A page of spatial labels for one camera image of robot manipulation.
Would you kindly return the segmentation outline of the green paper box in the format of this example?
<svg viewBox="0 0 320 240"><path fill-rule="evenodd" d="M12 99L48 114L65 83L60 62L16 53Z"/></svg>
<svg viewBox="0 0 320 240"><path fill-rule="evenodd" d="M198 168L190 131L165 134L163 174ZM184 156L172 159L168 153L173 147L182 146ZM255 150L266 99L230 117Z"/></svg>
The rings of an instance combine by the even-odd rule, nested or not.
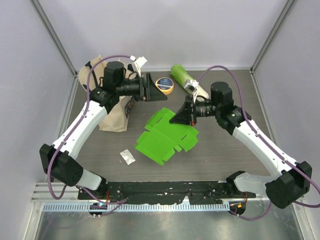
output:
<svg viewBox="0 0 320 240"><path fill-rule="evenodd" d="M176 152L188 152L198 143L199 134L193 126L173 124L173 111L164 107L147 121L145 131L136 140L134 148L163 166Z"/></svg>

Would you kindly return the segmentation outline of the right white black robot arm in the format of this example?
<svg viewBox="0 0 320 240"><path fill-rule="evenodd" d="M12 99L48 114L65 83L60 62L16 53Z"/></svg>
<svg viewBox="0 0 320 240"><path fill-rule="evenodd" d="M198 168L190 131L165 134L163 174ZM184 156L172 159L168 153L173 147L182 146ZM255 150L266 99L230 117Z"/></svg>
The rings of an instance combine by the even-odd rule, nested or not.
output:
<svg viewBox="0 0 320 240"><path fill-rule="evenodd" d="M312 167L284 153L259 130L251 116L234 104L232 89L226 82L212 83L210 98L201 95L202 88L196 80L188 79L183 87L188 95L170 119L171 124L193 126L200 117L215 117L218 125L242 142L269 172L268 176L261 176L240 170L230 175L225 186L230 197L249 192L266 196L284 209L309 192Z"/></svg>

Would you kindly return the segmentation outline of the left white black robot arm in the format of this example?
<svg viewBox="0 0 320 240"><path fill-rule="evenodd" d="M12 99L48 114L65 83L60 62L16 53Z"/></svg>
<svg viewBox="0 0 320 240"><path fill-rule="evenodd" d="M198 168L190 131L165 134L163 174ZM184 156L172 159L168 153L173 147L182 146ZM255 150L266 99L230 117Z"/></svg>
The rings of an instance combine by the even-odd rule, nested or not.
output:
<svg viewBox="0 0 320 240"><path fill-rule="evenodd" d="M53 179L62 182L65 187L80 187L97 200L106 195L106 179L85 170L76 159L95 127L110 114L122 96L146 102L167 100L167 96L157 89L150 73L145 76L138 73L135 78L129 79L122 62L108 62L103 70L102 85L86 90L86 102L76 119L54 143L43 144L39 150L48 189L55 200L63 196L55 195Z"/></svg>

